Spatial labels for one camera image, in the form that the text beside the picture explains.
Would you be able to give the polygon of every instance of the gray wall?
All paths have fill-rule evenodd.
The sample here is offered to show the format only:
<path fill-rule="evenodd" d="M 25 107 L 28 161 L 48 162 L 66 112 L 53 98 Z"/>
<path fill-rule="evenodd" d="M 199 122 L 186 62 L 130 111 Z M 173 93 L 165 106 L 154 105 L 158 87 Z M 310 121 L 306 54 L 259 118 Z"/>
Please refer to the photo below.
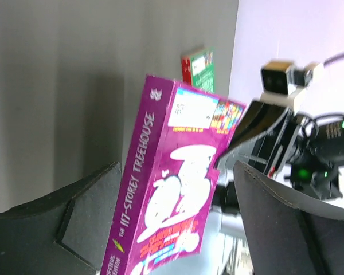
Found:
<path fill-rule="evenodd" d="M 241 1 L 229 95 L 245 103 L 259 97 L 260 68 L 272 58 L 305 66 L 343 51 L 344 1 Z M 344 62 L 329 67 L 310 87 L 301 111 L 314 116 L 344 112 Z M 344 169 L 341 172 L 344 191 Z M 344 199 L 336 204 L 344 206 Z"/>
<path fill-rule="evenodd" d="M 227 95 L 237 3 L 0 1 L 0 211 L 124 162 L 145 74 L 182 52 L 214 46 Z"/>

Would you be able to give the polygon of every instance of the white surface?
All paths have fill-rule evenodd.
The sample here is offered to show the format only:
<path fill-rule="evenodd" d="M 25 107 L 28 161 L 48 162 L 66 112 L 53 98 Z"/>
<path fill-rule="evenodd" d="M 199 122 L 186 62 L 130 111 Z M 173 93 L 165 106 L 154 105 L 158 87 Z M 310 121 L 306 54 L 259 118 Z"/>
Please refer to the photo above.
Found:
<path fill-rule="evenodd" d="M 168 126 L 209 129 L 217 105 L 216 99 L 179 89 L 174 98 Z"/>
<path fill-rule="evenodd" d="M 344 1 L 240 1 L 229 97 L 244 103 L 260 97 L 260 68 L 273 58 L 306 66 L 343 51 Z M 344 112 L 344 61 L 326 68 L 323 79 L 310 86 L 300 111 Z M 278 181 L 288 173 L 285 168 Z M 344 190 L 344 168 L 341 173 Z M 333 203 L 344 207 L 344 200 Z"/>
<path fill-rule="evenodd" d="M 180 258 L 160 266 L 151 275 L 216 275 L 221 274 L 233 246 L 233 238 L 219 233 L 221 214 L 211 212 L 205 228 L 199 255 Z"/>
<path fill-rule="evenodd" d="M 245 238 L 241 216 L 232 216 L 224 214 L 222 216 L 220 232 L 237 238 Z"/>

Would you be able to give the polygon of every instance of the cable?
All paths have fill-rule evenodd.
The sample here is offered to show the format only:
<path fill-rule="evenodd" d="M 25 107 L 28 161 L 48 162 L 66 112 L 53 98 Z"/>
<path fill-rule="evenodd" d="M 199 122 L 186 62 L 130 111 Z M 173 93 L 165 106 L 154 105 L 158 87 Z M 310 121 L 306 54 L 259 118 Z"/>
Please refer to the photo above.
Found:
<path fill-rule="evenodd" d="M 327 67 L 327 66 L 330 66 L 330 65 L 332 65 L 338 61 L 342 61 L 342 60 L 344 60 L 344 52 L 326 59 L 323 62 L 323 66 Z"/>
<path fill-rule="evenodd" d="M 326 115 L 320 115 L 317 117 L 311 117 L 309 114 L 306 114 L 306 113 L 300 113 L 300 115 L 304 116 L 307 119 L 307 121 L 301 127 L 301 132 L 302 132 L 303 141 L 304 141 L 304 147 L 306 148 L 306 150 L 311 152 L 312 155 L 316 156 L 318 158 L 318 160 L 325 167 L 328 167 L 330 169 L 327 173 L 327 176 L 322 175 L 322 176 L 320 176 L 320 178 L 318 177 L 316 180 L 316 183 L 318 185 L 323 185 L 323 184 L 326 184 L 327 182 L 331 182 L 332 180 L 334 180 L 337 177 L 339 167 L 336 165 L 330 164 L 324 157 L 320 156 L 316 152 L 315 148 L 313 148 L 313 146 L 311 145 L 311 141 L 315 140 L 315 138 L 318 136 L 318 133 L 319 133 L 318 121 L 320 121 L 322 119 L 334 119 L 334 118 L 344 119 L 344 113 L 328 113 Z M 306 129 L 311 124 L 312 124 L 313 128 L 311 130 L 311 134 L 308 136 L 306 133 Z"/>

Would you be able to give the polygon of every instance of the webcam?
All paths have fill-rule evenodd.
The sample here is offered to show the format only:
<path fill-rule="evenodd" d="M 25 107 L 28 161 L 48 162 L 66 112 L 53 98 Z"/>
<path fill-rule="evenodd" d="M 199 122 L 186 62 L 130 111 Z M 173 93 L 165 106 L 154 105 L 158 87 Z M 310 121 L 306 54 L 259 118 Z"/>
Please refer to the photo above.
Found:
<path fill-rule="evenodd" d="M 271 61 L 261 69 L 261 78 L 266 92 L 290 95 L 295 88 L 293 72 L 295 65 L 290 61 Z"/>
<path fill-rule="evenodd" d="M 273 60 L 261 68 L 265 92 L 289 96 L 298 87 L 305 88 L 313 79 L 318 64 L 299 69 L 292 61 Z"/>

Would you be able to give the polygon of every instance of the purple book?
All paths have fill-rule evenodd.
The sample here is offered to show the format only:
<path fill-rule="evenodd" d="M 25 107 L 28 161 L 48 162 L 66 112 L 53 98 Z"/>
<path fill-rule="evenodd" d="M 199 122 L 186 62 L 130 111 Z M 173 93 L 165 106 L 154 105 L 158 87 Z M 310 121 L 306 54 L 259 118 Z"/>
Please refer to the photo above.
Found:
<path fill-rule="evenodd" d="M 198 254 L 219 171 L 245 106 L 147 76 L 101 275 L 148 274 Z"/>

